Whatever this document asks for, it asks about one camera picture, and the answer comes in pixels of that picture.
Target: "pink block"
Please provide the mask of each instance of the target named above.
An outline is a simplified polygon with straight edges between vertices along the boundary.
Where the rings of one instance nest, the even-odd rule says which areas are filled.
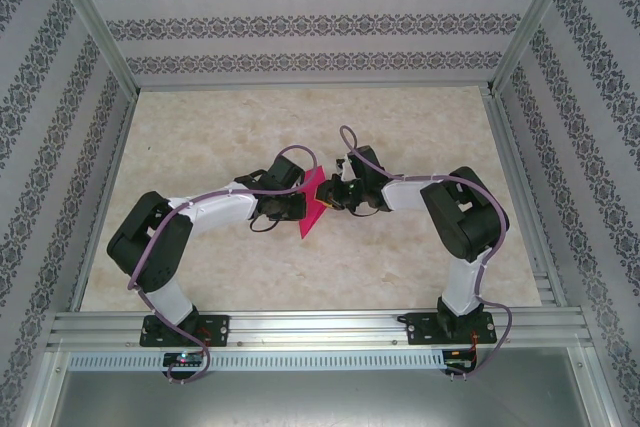
[[[304,175],[304,180],[307,180],[311,176],[311,171],[308,170]],[[305,238],[311,227],[318,221],[320,216],[327,210],[327,207],[316,200],[316,189],[318,185],[324,182],[326,177],[324,176],[324,169],[322,166],[318,167],[316,175],[313,181],[307,185],[301,192],[304,192],[307,199],[307,216],[302,219],[300,223],[300,237]]]

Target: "perforated metal strip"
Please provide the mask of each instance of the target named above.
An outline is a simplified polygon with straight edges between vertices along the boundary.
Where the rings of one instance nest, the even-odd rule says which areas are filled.
[[[161,371],[163,352],[74,353],[71,372],[150,372]],[[215,371],[331,371],[331,370],[408,370],[441,369],[441,350],[366,352],[212,352]],[[195,371],[197,367],[176,367],[176,371]]]

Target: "metal bar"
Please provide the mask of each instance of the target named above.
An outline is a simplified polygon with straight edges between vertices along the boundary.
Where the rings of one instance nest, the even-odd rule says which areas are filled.
[[[279,89],[373,89],[402,87],[469,87],[486,86],[486,80],[413,80],[413,81],[351,81],[351,82],[234,82],[194,85],[148,85],[144,92],[191,92],[194,90],[279,90]]]
[[[69,356],[67,352],[44,353],[25,415],[16,425],[49,427],[52,424],[67,373]]]
[[[529,4],[527,12],[522,17],[516,33],[513,34],[513,38],[496,68],[495,76],[491,81],[494,92],[501,92],[509,81],[511,72],[513,72],[513,69],[518,64],[522,52],[524,52],[538,25],[540,25],[540,21],[542,21],[551,2],[552,0],[532,0],[531,4]]]
[[[413,310],[434,312],[433,309]],[[591,345],[580,308],[514,308],[506,347]],[[407,310],[326,312],[237,312],[230,315],[228,346],[233,350],[379,350],[410,349],[404,324]],[[492,311],[498,335],[507,316]],[[143,351],[138,344],[144,313],[58,314],[47,344],[49,351]],[[465,345],[433,345],[433,349]],[[491,345],[480,348],[492,348]]]
[[[72,353],[70,372],[161,372],[162,352]],[[175,366],[176,372],[196,372],[201,366]],[[322,372],[338,370],[443,369],[441,350],[377,350],[346,352],[229,352],[216,351],[209,371]]]
[[[120,87],[125,91],[127,98],[131,99],[137,94],[138,85],[93,0],[71,0],[71,2],[118,79]]]
[[[525,247],[531,249],[534,270],[542,269],[547,274],[555,302],[560,307],[568,305],[565,298],[558,271],[553,263],[544,229],[529,189],[522,160],[516,155],[518,151],[515,139],[505,117],[504,106],[499,96],[483,92],[489,125],[496,140],[498,155],[513,198],[513,205],[518,216],[520,230],[525,239]]]
[[[124,121],[124,131],[122,132],[122,135],[120,135],[120,138],[118,139],[118,145],[116,146],[115,162],[111,166],[111,171],[108,174],[109,178],[107,179],[105,192],[102,196],[102,200],[100,201],[100,205],[98,206],[98,215],[96,217],[97,224],[95,225],[93,231],[91,232],[91,237],[89,238],[89,246],[87,249],[88,255],[85,256],[82,267],[80,268],[80,275],[78,276],[76,290],[73,293],[71,305],[69,306],[69,309],[74,312],[80,310],[80,306],[82,305],[84,291],[87,288],[91,266],[93,265],[93,260],[96,257],[96,250],[98,249],[102,227],[104,226],[104,221],[107,218],[107,208],[109,207],[111,194],[113,194],[113,188],[116,184],[116,177],[118,175],[118,171],[120,170],[120,162],[122,161],[124,147],[127,143],[127,139],[129,138],[129,130],[131,129],[131,124],[133,122],[133,113],[135,111],[137,102],[138,96],[137,94],[134,94],[129,101],[129,106],[127,107],[127,117]]]
[[[592,427],[620,427],[609,386],[593,347],[567,349],[580,397]]]

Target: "wallpaper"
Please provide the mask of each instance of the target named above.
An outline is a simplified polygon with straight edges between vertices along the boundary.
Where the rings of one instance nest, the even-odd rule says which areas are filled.
[[[640,425],[639,2],[553,0],[501,93],[623,425]]]
[[[69,307],[129,105],[70,0],[0,0],[0,426]]]
[[[94,0],[143,87],[487,81],[531,0]]]

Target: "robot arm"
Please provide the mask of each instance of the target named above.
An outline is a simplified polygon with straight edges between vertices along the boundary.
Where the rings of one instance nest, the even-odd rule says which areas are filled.
[[[371,147],[359,147],[357,151],[380,167]],[[429,212],[440,240],[451,254],[449,280],[438,299],[438,324],[450,339],[466,331],[482,313],[476,283],[483,260],[501,234],[494,207],[474,189],[455,180],[389,180],[353,154],[336,162],[340,173],[321,184],[316,193],[316,198],[328,207],[355,213],[366,202],[382,212]],[[487,190],[469,167],[461,167],[449,177],[465,179]]]
[[[304,170],[283,156],[276,158],[268,171],[239,177],[222,191],[277,191],[293,187],[304,178]],[[166,199],[157,192],[147,192],[136,203],[107,246],[107,254],[127,275],[133,272],[160,222],[177,206],[195,197]],[[175,215],[151,251],[137,286],[155,309],[186,332],[192,332],[198,311],[180,288],[175,273],[188,240],[227,224],[266,215],[273,221],[300,220],[305,217],[304,194],[220,195],[189,205]]]

